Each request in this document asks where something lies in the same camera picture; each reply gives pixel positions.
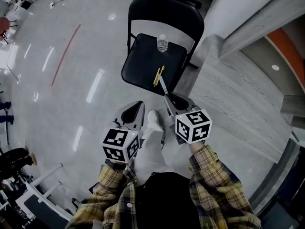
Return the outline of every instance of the yellow plaid sleeve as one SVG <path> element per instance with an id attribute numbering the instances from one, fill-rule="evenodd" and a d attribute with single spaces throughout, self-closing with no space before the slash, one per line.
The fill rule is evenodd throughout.
<path id="1" fill-rule="evenodd" d="M 91 228 L 94 220 L 103 221 L 107 208 L 115 205 L 126 185 L 126 177 L 109 166 L 103 166 L 99 175 L 99 185 L 93 194 L 82 201 L 76 214 L 66 226 L 66 229 Z M 107 213 L 114 213 L 115 206 Z"/>
<path id="2" fill-rule="evenodd" d="M 240 180 L 207 145 L 190 158 L 193 197 L 218 228 L 260 229 Z"/>

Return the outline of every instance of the yellow object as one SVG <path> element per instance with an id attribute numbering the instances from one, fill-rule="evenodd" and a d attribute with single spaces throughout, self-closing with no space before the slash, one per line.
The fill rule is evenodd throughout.
<path id="1" fill-rule="evenodd" d="M 155 77 L 155 79 L 154 79 L 154 81 L 153 81 L 153 86 L 156 86 L 156 85 L 155 85 L 155 82 L 156 82 L 156 80 L 157 80 L 157 77 L 158 77 L 159 71 L 160 71 L 160 68 L 158 69 L 158 72 L 157 72 L 157 74 L 156 74 L 156 77 Z"/>
<path id="2" fill-rule="evenodd" d="M 163 66 L 162 66 L 162 69 L 161 69 L 161 71 L 160 71 L 160 75 L 162 74 L 162 72 L 163 72 L 164 69 L 165 69 L 165 66 L 163 65 Z"/>

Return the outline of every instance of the white floor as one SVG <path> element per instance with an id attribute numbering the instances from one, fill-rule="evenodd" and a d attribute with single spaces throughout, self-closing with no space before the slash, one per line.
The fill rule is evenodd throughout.
<path id="1" fill-rule="evenodd" d="M 8 66 L 19 81 L 7 69 L 1 69 L 0 75 L 4 100 L 12 101 L 9 112 L 15 116 L 14 125 L 9 127 L 11 148 L 27 145 L 35 153 L 38 165 L 25 167 L 35 177 L 63 163 L 63 168 L 43 185 L 50 188 L 55 179 L 62 182 L 52 198 L 62 207 L 73 208 L 71 198 L 84 199 L 97 182 L 105 160 L 101 133 L 117 109 L 142 100 L 146 113 L 158 110 L 167 127 L 170 118 L 161 96 L 121 79 L 127 56 L 128 7 L 132 0 L 65 0 L 50 9 L 52 1 L 57 0 L 37 0 L 17 30 Z M 51 86 L 64 50 L 79 24 Z M 159 23 L 138 21 L 133 26 L 134 34 L 164 33 L 172 42 L 184 46 L 191 42 L 185 34 Z M 191 68 L 186 69 L 179 82 L 180 92 L 190 92 L 197 74 Z M 96 78 L 100 80 L 95 88 Z M 163 149 L 166 161 L 171 162 L 178 150 L 167 128 Z M 266 164 L 259 181 L 271 165 Z M 259 186 L 258 180 L 255 177 L 248 180 L 248 197 Z"/>

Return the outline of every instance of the water bottle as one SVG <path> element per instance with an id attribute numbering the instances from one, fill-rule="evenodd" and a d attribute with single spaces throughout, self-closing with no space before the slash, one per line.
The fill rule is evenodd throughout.
<path id="1" fill-rule="evenodd" d="M 165 52 L 168 47 L 168 40 L 166 39 L 164 34 L 161 34 L 157 38 L 157 48 L 160 52 Z"/>

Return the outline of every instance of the red line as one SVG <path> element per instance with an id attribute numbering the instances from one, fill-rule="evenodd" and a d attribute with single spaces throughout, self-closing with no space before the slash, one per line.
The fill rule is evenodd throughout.
<path id="1" fill-rule="evenodd" d="M 67 47 L 66 47 L 65 52 L 63 53 L 63 55 L 62 55 L 62 57 L 61 57 L 61 61 L 59 62 L 59 65 L 58 65 L 58 67 L 57 67 L 57 70 L 56 70 L 56 73 L 55 73 L 55 75 L 54 75 L 54 79 L 53 79 L 53 82 L 52 82 L 51 86 L 53 86 L 53 84 L 54 84 L 55 78 L 56 78 L 56 76 L 57 76 L 59 67 L 61 66 L 61 63 L 62 63 L 62 61 L 63 61 L 63 58 L 65 57 L 66 52 L 67 52 L 67 50 L 68 50 L 68 47 L 70 46 L 70 43 L 71 43 L 71 41 L 73 40 L 73 38 L 74 38 L 74 36 L 75 36 L 76 32 L 78 31 L 78 29 L 79 29 L 80 26 L 81 26 L 81 24 L 76 28 L 76 30 L 75 30 L 73 36 L 71 37 L 71 39 L 70 39 L 70 41 L 69 41 L 69 43 L 68 43 L 68 45 L 67 45 Z"/>

